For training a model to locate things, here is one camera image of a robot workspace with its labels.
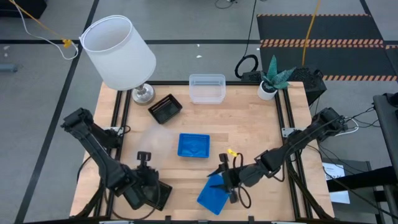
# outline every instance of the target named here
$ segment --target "white paper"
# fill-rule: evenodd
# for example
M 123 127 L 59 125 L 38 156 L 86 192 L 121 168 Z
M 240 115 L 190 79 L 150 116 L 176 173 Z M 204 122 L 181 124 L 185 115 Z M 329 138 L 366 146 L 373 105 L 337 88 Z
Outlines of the white paper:
M 327 162 L 322 162 L 323 167 L 325 168 L 326 173 L 331 175 L 333 178 L 339 178 L 339 177 L 344 177 L 344 167 L 343 165 L 339 164 L 330 164 Z M 330 180 L 331 178 L 325 174 L 326 180 Z M 332 192 L 330 193 L 330 200 L 332 202 L 337 202 L 337 203 L 349 203 L 349 196 L 348 196 L 348 191 L 342 191 L 342 192 Z

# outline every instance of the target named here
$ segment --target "wooden tabletop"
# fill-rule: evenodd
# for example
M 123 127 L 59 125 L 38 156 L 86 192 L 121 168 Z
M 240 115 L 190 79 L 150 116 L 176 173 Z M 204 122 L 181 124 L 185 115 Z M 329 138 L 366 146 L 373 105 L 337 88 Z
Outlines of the wooden tabletop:
M 190 102 L 188 85 L 159 85 L 154 88 L 156 99 L 151 105 L 171 93 L 181 103 L 183 109 L 161 127 L 147 110 L 151 105 L 139 106 L 131 100 L 127 119 L 131 132 L 124 137 L 121 156 L 122 163 L 134 168 L 137 165 L 137 151 L 142 147 L 148 149 L 150 146 L 152 152 L 157 151 L 157 154 L 152 153 L 149 165 L 159 170 L 160 180 L 171 185 L 173 190 L 163 211 L 156 210 L 150 216 L 150 220 L 164 220 L 166 215 L 171 215 L 173 220 L 247 220 L 249 215 L 253 215 L 256 221 L 294 220 L 287 178 L 281 183 L 263 177 L 258 184 L 247 188 L 252 198 L 250 209 L 245 209 L 240 203 L 231 204 L 228 201 L 220 215 L 214 215 L 197 203 L 197 197 L 206 184 L 206 176 L 220 163 L 219 153 L 231 148 L 243 153 L 244 163 L 250 164 L 263 151 L 282 145 L 275 100 L 261 100 L 257 96 L 258 86 L 227 86 L 226 98 L 222 104 L 194 105 Z M 308 126 L 311 116 L 303 84 L 291 83 L 289 96 L 296 127 Z M 99 126 L 110 125 L 115 98 L 116 91 L 103 85 L 94 115 L 94 121 Z M 283 100 L 281 103 L 287 125 Z M 122 111 L 121 109 L 118 117 L 119 122 Z M 153 134 L 153 132 L 145 134 L 148 129 L 155 130 L 155 136 L 159 138 L 148 138 Z M 209 134 L 211 138 L 209 158 L 178 157 L 179 133 Z M 140 141 L 143 136 L 146 138 L 145 146 Z M 309 191 L 325 211 L 334 216 L 319 153 L 308 147 L 303 150 L 302 160 Z M 99 179 L 96 164 L 94 161 L 89 161 L 80 174 L 71 215 L 78 213 L 86 205 L 98 188 Z M 298 189 L 297 192 L 300 213 L 305 217 L 302 194 Z M 113 208 L 119 215 L 129 218 L 143 217 L 151 210 L 147 205 L 132 210 L 124 197 L 115 198 Z

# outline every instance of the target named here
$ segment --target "blue tray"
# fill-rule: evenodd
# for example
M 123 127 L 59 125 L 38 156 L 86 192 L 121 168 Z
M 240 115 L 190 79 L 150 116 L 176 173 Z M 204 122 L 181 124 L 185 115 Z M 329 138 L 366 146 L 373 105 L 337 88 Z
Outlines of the blue tray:
M 178 141 L 179 156 L 208 158 L 210 152 L 210 135 L 180 134 Z
M 211 188 L 210 186 L 223 183 L 223 178 L 220 175 L 211 176 L 197 199 L 199 204 L 216 215 L 221 213 L 226 201 L 228 200 L 229 194 L 224 190 Z

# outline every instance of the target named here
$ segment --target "floor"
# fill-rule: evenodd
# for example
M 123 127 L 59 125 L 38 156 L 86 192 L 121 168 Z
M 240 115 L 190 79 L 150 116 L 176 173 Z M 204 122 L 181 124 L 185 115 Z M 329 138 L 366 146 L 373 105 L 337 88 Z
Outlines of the floor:
M 67 38 L 77 39 L 93 1 L 48 0 L 40 21 Z M 398 15 L 395 12 L 398 1 L 366 2 L 384 40 L 398 40 Z M 146 40 L 244 40 L 249 32 L 253 3 L 238 1 L 228 9 L 217 9 L 214 0 L 100 0 L 93 21 L 113 14 L 127 16 Z M 311 14 L 316 3 L 316 0 L 258 1 L 256 12 Z M 359 0 L 322 0 L 319 13 L 362 14 L 364 10 Z M 28 20 L 27 26 L 35 35 L 56 39 L 33 21 Z M 24 32 L 20 19 L 0 17 L 0 30 L 0 40 L 33 39 Z M 251 39 L 259 39 L 256 20 Z M 192 73 L 222 73 L 227 80 L 237 80 L 233 70 L 245 49 L 244 44 L 164 43 L 149 47 L 157 57 L 152 80 L 187 80 Z M 248 53 L 259 55 L 258 47 L 258 44 L 249 45 Z M 67 57 L 73 55 L 72 50 L 65 51 Z M 76 172 L 84 150 L 60 129 L 62 119 L 53 115 L 72 61 L 61 58 L 59 51 L 48 44 L 0 44 L 0 62 L 19 66 L 17 73 L 0 74 L 0 142 L 3 149 L 0 157 L 0 223 L 16 220 L 44 143 L 49 144 L 48 154 L 40 177 L 36 177 L 38 183 L 24 221 L 68 218 Z M 244 63 L 241 71 L 247 71 L 251 66 L 249 62 Z M 83 52 L 60 118 L 78 107 L 94 111 L 100 85 L 97 71 Z M 396 82 L 326 82 L 326 85 L 328 91 L 320 98 L 318 110 L 332 106 L 347 116 L 369 108 L 373 95 L 398 90 Z M 364 114 L 361 119 L 374 121 L 376 115 Z M 44 141 L 52 120 L 57 124 L 52 141 Z M 360 129 L 354 134 L 327 139 L 322 144 L 342 159 L 370 161 L 372 168 L 390 164 L 379 128 Z M 373 218 L 339 211 L 336 215 L 357 222 L 371 222 Z

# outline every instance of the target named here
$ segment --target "orange cable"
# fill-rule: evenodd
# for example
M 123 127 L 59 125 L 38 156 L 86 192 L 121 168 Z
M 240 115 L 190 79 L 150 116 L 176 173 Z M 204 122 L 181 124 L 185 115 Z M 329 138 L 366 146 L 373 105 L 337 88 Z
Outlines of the orange cable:
M 25 13 L 26 15 L 28 15 L 31 19 L 33 19 L 34 21 L 36 21 L 40 26 L 42 26 L 44 29 L 50 31 L 52 34 L 59 36 L 62 39 L 62 42 L 64 43 L 64 47 L 68 48 L 71 44 L 72 41 L 69 39 L 64 38 L 62 35 L 58 34 L 57 32 L 55 32 L 54 30 L 48 28 L 46 25 L 44 25 L 43 23 L 41 23 L 39 20 L 37 20 L 36 18 L 34 18 L 32 15 L 30 15 L 27 11 L 25 11 L 25 9 L 21 8 L 15 1 L 13 0 L 8 0 L 9 2 L 13 3 L 13 5 L 15 5 L 16 7 L 18 7 L 23 13 Z
M 303 49 L 303 59 L 302 59 L 302 66 L 304 66 L 304 62 L 305 62 L 305 50 L 307 49 L 307 40 L 310 37 L 310 33 L 311 33 L 311 29 L 312 29 L 312 24 L 315 20 L 315 16 L 317 15 L 318 9 L 319 9 L 319 5 L 321 4 L 321 0 L 318 0 L 317 3 L 317 7 L 315 8 L 315 12 L 312 15 L 312 19 L 311 19 L 311 23 L 310 23 L 310 27 L 308 28 L 308 32 L 307 32 L 307 36 L 305 37 L 305 42 L 304 42 L 304 49 Z

